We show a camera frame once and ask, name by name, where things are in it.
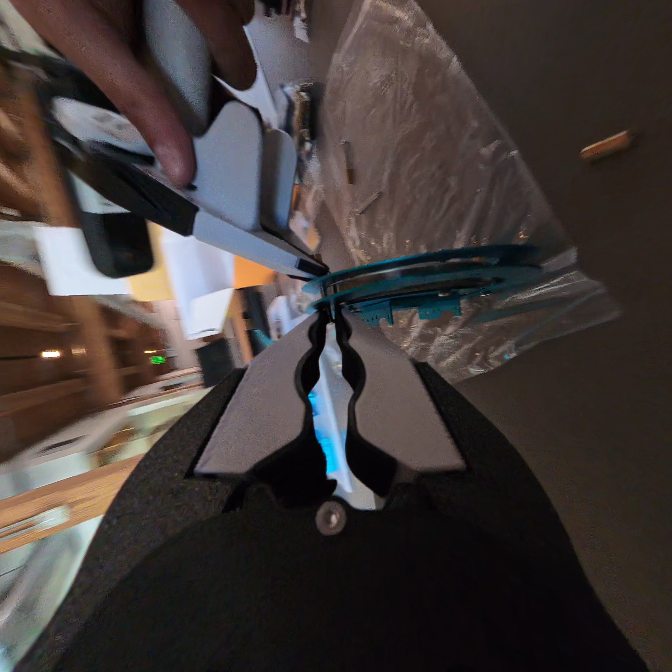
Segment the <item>clear plastic bag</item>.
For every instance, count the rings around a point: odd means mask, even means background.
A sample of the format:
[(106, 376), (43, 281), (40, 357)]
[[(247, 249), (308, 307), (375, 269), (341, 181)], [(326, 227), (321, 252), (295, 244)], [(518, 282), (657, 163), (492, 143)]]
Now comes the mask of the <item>clear plastic bag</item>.
[[(348, 185), (341, 141), (352, 146)], [(321, 187), (355, 265), (486, 245), (531, 245), (532, 285), (462, 302), (460, 316), (394, 315), (382, 331), (449, 382), (616, 319), (518, 148), (414, 1), (355, 4), (327, 74)]]

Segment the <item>white instruction sheet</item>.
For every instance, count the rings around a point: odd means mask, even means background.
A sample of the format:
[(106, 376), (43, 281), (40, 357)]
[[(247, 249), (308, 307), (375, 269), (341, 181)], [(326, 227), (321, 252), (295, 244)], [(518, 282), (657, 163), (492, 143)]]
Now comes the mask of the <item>white instruction sheet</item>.
[(242, 100), (256, 107), (268, 126), (278, 128), (276, 92), (282, 85), (311, 79), (310, 45), (295, 37), (292, 23), (281, 17), (262, 13), (245, 30), (256, 58), (257, 78), (242, 93)]

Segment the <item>teal perforated bracket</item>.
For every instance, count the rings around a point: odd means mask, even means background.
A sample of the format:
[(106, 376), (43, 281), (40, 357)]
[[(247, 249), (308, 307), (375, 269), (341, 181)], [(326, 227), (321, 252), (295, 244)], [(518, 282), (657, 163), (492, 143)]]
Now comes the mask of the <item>teal perforated bracket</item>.
[(404, 310), (416, 310), (421, 320), (440, 318), (445, 313), (461, 315), (460, 299), (450, 296), (415, 295), (393, 296), (376, 300), (351, 302), (345, 305), (351, 313), (358, 314), (367, 324), (377, 327), (381, 319), (392, 326), (393, 315)]

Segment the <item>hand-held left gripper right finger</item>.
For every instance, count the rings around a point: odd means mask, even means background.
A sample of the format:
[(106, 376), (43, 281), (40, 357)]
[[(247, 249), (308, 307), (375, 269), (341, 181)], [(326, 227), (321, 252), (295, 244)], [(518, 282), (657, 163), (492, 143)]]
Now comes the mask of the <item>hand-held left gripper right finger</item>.
[(466, 461), (416, 363), (348, 310), (339, 313), (342, 375), (351, 388), (345, 455), (378, 497), (420, 475), (463, 473)]

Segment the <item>yellow box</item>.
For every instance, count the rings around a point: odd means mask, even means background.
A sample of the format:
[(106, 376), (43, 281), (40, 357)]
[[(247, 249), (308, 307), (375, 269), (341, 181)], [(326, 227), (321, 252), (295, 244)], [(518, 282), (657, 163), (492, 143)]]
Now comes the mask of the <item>yellow box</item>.
[(127, 278), (130, 296), (137, 302), (174, 300), (172, 283), (164, 263), (156, 262), (146, 273)]

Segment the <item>blue round turntable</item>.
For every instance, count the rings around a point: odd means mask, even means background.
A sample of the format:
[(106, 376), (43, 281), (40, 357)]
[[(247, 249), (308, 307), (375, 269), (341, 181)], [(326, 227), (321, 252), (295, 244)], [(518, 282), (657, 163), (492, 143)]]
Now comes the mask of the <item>blue round turntable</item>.
[(379, 261), (307, 282), (302, 291), (315, 300), (310, 311), (360, 300), (438, 295), (466, 299), (510, 294), (532, 285), (543, 273), (531, 245), (487, 245), (444, 249)]

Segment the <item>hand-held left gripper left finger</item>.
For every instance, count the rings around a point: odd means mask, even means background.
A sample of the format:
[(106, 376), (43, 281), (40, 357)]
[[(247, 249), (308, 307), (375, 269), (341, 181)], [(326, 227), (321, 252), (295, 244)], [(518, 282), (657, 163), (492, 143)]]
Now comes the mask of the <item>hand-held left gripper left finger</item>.
[(337, 483), (328, 477), (308, 398), (328, 324), (315, 313), (251, 361), (195, 461), (195, 477), (261, 484), (290, 508), (331, 498)]

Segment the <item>silvery parts bag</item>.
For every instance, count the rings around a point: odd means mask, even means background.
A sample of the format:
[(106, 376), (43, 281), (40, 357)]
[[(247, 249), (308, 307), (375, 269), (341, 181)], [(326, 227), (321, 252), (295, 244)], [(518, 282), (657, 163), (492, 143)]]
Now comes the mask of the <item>silvery parts bag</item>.
[(280, 91), (286, 102), (283, 130), (299, 145), (313, 143), (319, 130), (322, 84), (313, 80), (285, 83)]

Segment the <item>person's right hand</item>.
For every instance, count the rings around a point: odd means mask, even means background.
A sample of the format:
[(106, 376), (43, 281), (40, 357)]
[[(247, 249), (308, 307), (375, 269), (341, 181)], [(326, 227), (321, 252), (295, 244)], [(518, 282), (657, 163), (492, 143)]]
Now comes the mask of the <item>person's right hand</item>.
[[(139, 130), (164, 174), (178, 186), (196, 174), (191, 135), (137, 56), (138, 1), (13, 1), (36, 32), (84, 72)], [(178, 1), (204, 37), (223, 80), (247, 90), (256, 60), (245, 33), (254, 1)]]

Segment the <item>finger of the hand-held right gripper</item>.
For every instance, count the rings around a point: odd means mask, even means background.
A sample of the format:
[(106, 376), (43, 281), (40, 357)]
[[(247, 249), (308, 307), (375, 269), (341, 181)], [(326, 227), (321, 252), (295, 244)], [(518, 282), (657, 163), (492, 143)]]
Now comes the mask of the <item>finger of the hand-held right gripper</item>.
[(261, 161), (268, 131), (252, 107), (230, 101), (206, 134), (196, 139), (198, 168), (189, 199), (198, 211), (192, 235), (292, 278), (323, 277), (329, 268), (290, 227), (274, 232), (261, 225)]
[(260, 222), (274, 232), (289, 229), (298, 155), (294, 140), (283, 130), (265, 133), (260, 179)]

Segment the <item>small white box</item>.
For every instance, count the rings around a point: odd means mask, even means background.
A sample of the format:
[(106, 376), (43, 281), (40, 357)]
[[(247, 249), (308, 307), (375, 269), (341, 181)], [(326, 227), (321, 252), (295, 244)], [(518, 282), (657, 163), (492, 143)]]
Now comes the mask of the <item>small white box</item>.
[(52, 296), (129, 296), (126, 279), (99, 272), (79, 229), (35, 224), (34, 239)]

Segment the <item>large white box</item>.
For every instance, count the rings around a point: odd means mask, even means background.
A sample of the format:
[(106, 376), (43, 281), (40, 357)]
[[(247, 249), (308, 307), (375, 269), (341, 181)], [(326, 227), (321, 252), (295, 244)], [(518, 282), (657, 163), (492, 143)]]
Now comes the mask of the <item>large white box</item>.
[(235, 257), (195, 237), (163, 230), (164, 264), (187, 340), (223, 330), (234, 293)]

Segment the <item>orange box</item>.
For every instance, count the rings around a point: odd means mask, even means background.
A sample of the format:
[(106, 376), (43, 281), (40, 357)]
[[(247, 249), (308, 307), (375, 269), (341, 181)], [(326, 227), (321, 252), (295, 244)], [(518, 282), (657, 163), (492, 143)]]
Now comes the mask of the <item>orange box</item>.
[(232, 287), (237, 290), (272, 284), (276, 275), (275, 271), (266, 266), (237, 255), (233, 257)]

